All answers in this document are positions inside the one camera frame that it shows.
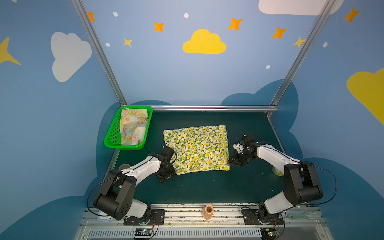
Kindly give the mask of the lemon print skirt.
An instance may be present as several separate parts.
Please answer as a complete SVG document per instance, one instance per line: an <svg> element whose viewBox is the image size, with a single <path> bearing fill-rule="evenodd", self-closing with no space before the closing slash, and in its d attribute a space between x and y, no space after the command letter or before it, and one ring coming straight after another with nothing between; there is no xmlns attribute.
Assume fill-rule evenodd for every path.
<svg viewBox="0 0 384 240"><path fill-rule="evenodd" d="M177 157L177 175L229 171L229 144L225 125L164 130L164 141Z"/></svg>

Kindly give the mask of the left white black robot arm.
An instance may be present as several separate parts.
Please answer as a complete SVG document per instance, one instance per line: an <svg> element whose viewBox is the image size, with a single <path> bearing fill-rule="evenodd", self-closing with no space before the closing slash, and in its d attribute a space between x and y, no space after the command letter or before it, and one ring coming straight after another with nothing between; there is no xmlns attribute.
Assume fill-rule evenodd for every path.
<svg viewBox="0 0 384 240"><path fill-rule="evenodd" d="M98 209L99 213L94 215L117 221L133 218L139 225L148 224L152 218L152 207L134 199L136 187L153 174L161 184L176 176L173 163L177 157L173 150L166 149L159 154L147 156L129 168L110 170L105 179L97 185L100 189L94 198L93 207Z"/></svg>

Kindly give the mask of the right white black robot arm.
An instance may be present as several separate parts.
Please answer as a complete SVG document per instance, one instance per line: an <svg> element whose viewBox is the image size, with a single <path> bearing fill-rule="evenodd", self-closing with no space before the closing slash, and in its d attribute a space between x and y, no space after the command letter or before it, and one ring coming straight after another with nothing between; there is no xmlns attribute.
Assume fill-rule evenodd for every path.
<svg viewBox="0 0 384 240"><path fill-rule="evenodd" d="M315 166L310 161L300 161L277 150L265 142L257 142L253 135L243 135L240 142L233 145L234 155L230 165L245 166L250 160L263 160L283 174L283 190L259 204L261 217L278 215L288 209L321 200L323 188L317 170L330 173L335 181L332 197L317 205L332 201L338 191L336 175L329 170Z"/></svg>

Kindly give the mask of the round green white tin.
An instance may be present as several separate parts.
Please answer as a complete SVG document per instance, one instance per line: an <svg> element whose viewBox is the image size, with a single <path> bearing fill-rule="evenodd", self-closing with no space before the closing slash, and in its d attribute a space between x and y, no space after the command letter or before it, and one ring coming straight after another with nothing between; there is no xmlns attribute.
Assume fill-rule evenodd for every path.
<svg viewBox="0 0 384 240"><path fill-rule="evenodd" d="M272 171L275 175L279 176L279 177L283 177L284 176L284 173L282 173L280 170L278 170L276 167L272 166Z"/></svg>

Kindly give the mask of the beige ceramic mug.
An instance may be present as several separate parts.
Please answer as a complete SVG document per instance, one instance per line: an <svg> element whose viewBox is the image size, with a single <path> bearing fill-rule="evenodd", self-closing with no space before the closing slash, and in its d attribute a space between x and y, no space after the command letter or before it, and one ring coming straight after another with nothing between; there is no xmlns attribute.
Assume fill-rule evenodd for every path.
<svg viewBox="0 0 384 240"><path fill-rule="evenodd" d="M131 167L131 166L130 166L129 164L122 164L122 165L119 167L119 171L128 169L128 168L130 168L130 167Z"/></svg>

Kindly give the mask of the orange ribbed cup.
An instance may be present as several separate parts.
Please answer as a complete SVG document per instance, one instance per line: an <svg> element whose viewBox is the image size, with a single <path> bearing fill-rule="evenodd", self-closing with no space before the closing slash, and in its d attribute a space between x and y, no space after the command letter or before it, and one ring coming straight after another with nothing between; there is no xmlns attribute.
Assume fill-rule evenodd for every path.
<svg viewBox="0 0 384 240"><path fill-rule="evenodd" d="M214 215L214 207L212 205L206 205L203 209L203 218L205 220L210 220Z"/></svg>

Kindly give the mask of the pink floral skirt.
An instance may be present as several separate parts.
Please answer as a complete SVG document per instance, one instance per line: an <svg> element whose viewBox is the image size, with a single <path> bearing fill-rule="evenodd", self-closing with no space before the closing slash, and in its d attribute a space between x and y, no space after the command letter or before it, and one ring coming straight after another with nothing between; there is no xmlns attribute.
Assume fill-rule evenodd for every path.
<svg viewBox="0 0 384 240"><path fill-rule="evenodd" d="M121 111L121 145L137 146L144 141L149 114L147 109L123 108Z"/></svg>

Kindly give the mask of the green plastic basket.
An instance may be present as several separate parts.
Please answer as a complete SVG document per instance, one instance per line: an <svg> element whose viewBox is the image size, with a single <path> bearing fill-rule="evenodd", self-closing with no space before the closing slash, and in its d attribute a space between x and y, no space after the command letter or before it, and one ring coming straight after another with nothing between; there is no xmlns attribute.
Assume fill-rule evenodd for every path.
<svg viewBox="0 0 384 240"><path fill-rule="evenodd" d="M147 130L145 133L144 141L137 145L137 146L123 146L121 145L121 133L120 133L120 120L121 120L121 111L123 108L129 108L129 109L147 109L149 114L149 121L147 125ZM149 125L152 119L153 115L153 109L150 106L123 106L118 109L117 113L115 114L115 117L110 125L110 128L106 134L106 137L104 139L104 144L108 148L113 148L117 150L141 150L144 148L148 131L149 131Z"/></svg>

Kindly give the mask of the left controller board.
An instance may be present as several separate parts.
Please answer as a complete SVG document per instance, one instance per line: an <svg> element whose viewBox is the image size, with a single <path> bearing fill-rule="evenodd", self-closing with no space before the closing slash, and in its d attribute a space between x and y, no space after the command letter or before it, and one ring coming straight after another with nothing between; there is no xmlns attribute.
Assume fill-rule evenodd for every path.
<svg viewBox="0 0 384 240"><path fill-rule="evenodd" d="M135 239L150 239L154 234L154 230L150 228L137 228L134 231Z"/></svg>

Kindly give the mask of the controller board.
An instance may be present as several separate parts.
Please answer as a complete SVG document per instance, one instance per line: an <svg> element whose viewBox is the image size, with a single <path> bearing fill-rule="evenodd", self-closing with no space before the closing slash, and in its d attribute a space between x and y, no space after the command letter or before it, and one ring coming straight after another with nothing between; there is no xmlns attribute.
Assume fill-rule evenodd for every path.
<svg viewBox="0 0 384 240"><path fill-rule="evenodd" d="M261 240L275 240L278 237L278 232L271 228L261 228Z"/></svg>
<svg viewBox="0 0 384 240"><path fill-rule="evenodd" d="M135 239L150 239L154 234L154 230L150 228L137 228L134 231Z"/></svg>

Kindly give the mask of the white square clock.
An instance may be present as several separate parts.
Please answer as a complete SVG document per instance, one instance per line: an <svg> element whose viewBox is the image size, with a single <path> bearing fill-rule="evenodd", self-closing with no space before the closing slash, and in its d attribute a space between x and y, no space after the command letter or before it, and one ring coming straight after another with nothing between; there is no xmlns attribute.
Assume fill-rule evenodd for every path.
<svg viewBox="0 0 384 240"><path fill-rule="evenodd" d="M103 223L106 223L106 222L113 222L115 221L114 218L112 218L111 216L108 216L107 214L105 214L104 212L102 211L99 211L98 212L98 220L100 222L103 222Z"/></svg>

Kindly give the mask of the right controller board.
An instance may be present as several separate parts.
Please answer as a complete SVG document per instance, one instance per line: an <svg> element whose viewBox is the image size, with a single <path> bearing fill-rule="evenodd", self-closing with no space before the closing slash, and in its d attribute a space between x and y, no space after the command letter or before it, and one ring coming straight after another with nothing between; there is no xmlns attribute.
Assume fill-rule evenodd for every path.
<svg viewBox="0 0 384 240"><path fill-rule="evenodd" d="M275 240L278 237L278 232L271 228L261 228L261 240Z"/></svg>

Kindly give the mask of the right side frame rail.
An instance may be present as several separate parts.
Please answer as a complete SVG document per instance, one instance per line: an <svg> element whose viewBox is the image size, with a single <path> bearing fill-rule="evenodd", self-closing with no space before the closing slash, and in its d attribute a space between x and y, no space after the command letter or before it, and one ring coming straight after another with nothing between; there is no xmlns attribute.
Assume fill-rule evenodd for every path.
<svg viewBox="0 0 384 240"><path fill-rule="evenodd" d="M278 136L278 133L277 133L277 131L276 131L276 129L275 129L275 127L274 127L274 125L273 125L271 119L270 119L270 117L272 116L272 113L273 113L273 112L268 111L268 112L266 112L266 116L267 116L267 119L268 119L268 121L269 121L269 123L270 123L270 125L271 125L271 128L272 128L273 132L274 132L274 135L275 135L275 137L276 137L276 139L277 139L277 141L278 141L278 143L279 143L279 146L280 146L282 152L285 153L285 149L284 149L284 147L283 147L283 145L282 145L282 142L281 142L281 140L280 140L280 138L279 138L279 136Z"/></svg>

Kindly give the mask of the front aluminium rail bed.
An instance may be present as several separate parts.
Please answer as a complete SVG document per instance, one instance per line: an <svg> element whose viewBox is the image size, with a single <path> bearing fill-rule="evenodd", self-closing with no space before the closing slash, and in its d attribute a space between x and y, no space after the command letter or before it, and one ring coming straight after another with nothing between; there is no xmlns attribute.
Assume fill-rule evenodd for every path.
<svg viewBox="0 0 384 240"><path fill-rule="evenodd" d="M100 222L96 209L86 211L75 235L76 240L261 240L261 228L278 232L276 240L331 240L333 236L317 207L292 208L282 213L283 225L245 225L242 208L257 209L253 203L214 204L214 215L203 218L207 204L155 204L164 209L163 226L124 226L124 219ZM135 239L137 228L150 228L150 239Z"/></svg>

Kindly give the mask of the left side frame rail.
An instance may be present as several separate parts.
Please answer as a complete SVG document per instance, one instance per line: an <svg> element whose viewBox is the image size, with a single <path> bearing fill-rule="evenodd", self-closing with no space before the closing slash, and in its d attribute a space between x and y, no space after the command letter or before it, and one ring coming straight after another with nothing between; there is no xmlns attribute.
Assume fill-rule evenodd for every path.
<svg viewBox="0 0 384 240"><path fill-rule="evenodd" d="M110 161L110 163L108 165L108 168L107 168L105 176L108 174L108 172L110 170L113 170L116 167L116 163L117 163L117 160L119 158L119 154L120 154L120 150L115 150L114 151L113 156L111 158L111 161Z"/></svg>

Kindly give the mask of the rear aluminium frame rail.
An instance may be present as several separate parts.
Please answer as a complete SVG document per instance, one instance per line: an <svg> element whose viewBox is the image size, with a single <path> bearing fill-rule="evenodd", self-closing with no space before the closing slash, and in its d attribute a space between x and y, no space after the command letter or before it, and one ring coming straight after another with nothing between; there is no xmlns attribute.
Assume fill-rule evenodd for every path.
<svg viewBox="0 0 384 240"><path fill-rule="evenodd" d="M277 106L151 106L162 112L276 112Z"/></svg>

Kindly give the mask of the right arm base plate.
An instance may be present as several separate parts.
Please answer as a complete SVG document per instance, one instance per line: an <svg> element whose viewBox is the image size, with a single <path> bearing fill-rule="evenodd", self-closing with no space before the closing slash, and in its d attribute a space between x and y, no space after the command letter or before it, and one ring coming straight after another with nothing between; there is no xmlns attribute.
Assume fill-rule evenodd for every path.
<svg viewBox="0 0 384 240"><path fill-rule="evenodd" d="M284 217L281 213L269 214L267 212L259 213L258 209L242 208L240 209L243 215L245 225L283 225Z"/></svg>

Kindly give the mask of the right aluminium frame post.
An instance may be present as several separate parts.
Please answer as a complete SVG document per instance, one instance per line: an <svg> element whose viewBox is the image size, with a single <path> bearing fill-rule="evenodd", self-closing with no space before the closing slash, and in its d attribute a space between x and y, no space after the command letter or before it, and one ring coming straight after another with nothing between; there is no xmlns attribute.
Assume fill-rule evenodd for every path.
<svg viewBox="0 0 384 240"><path fill-rule="evenodd" d="M288 86L291 84L294 76L296 75L297 71L299 70L301 64L303 63L305 57L309 53L312 45L314 44L315 40L317 39L319 33L323 29L325 23L327 22L329 16L331 15L331 10L333 6L335 5L335 0L327 0L321 9L318 17L316 18L312 28L310 29L307 39L305 40L304 44L301 46L293 64L291 65L287 75L283 79L281 85L279 86L275 96L273 97L270 106L277 108L280 100L282 99L284 93L288 89Z"/></svg>

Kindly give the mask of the aluminium frame post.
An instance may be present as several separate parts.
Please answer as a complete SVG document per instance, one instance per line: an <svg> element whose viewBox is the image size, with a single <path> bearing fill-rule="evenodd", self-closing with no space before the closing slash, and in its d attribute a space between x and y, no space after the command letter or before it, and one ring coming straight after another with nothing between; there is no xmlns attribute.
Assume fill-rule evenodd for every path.
<svg viewBox="0 0 384 240"><path fill-rule="evenodd" d="M92 25L92 21L90 20L88 13L86 12L85 5L83 1L80 0L71 0L71 3L92 43L92 46L94 47L94 50L102 64L102 67L115 91L115 94L120 101L120 104L126 105L127 101L124 97L124 94L122 92L122 89L118 83L118 80L112 70L112 67L107 59L107 56L105 54L105 51L103 50L103 47L101 45L101 42L95 32L95 29Z"/></svg>
<svg viewBox="0 0 384 240"><path fill-rule="evenodd" d="M327 0L321 9L318 17L316 18L312 28L310 29L307 39L305 40L304 44L301 46L293 64L291 65L287 75L283 79L281 85L279 86L275 96L273 97L270 106L277 108L280 100L282 99L284 93L288 89L288 86L291 84L294 76L296 75L297 71L299 70L301 64L303 63L305 57L309 53L312 45L314 44L315 40L317 39L319 33L323 29L325 23L327 22L329 16L331 15L331 10L333 6L335 5L335 0Z"/></svg>

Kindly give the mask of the left aluminium frame post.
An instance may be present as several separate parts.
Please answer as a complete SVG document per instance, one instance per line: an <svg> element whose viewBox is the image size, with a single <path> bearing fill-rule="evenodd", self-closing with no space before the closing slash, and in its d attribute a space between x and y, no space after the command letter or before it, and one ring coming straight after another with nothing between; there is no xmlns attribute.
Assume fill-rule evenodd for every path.
<svg viewBox="0 0 384 240"><path fill-rule="evenodd" d="M122 89L118 83L118 80L112 70L112 67L107 59L107 56L105 54L105 51L103 50L103 47L101 45L101 42L95 32L95 29L92 25L92 21L90 20L88 13L86 12L85 5L83 1L80 0L71 0L71 3L92 43L92 46L94 47L94 50L102 64L102 67L115 91L115 94L120 101L120 104L126 105L127 101L124 97L124 94L122 92Z"/></svg>

